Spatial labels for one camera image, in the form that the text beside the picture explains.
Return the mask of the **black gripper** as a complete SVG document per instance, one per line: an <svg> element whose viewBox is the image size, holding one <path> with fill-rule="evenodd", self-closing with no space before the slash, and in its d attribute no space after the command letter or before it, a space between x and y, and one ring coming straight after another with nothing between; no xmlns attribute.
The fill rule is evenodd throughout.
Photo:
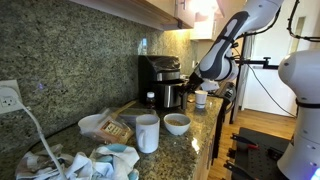
<svg viewBox="0 0 320 180"><path fill-rule="evenodd" d="M185 85L185 91L187 93L191 93L195 91L203 82L204 80L201 77L199 77L195 72L193 72L189 76L189 81Z"/></svg>

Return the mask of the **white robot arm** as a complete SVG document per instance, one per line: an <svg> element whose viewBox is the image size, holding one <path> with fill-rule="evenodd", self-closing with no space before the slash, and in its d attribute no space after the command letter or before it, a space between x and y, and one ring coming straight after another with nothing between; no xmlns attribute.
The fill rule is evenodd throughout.
<svg viewBox="0 0 320 180"><path fill-rule="evenodd" d="M232 80L244 60L236 61L231 48L240 37L260 34L277 21L284 0L247 0L224 26L207 54L195 67L184 86L185 92L211 88L213 81ZM287 55L274 66L283 83L296 95L297 124L291 142L277 161L289 180L319 180L320 172L320 50L303 50Z"/></svg>

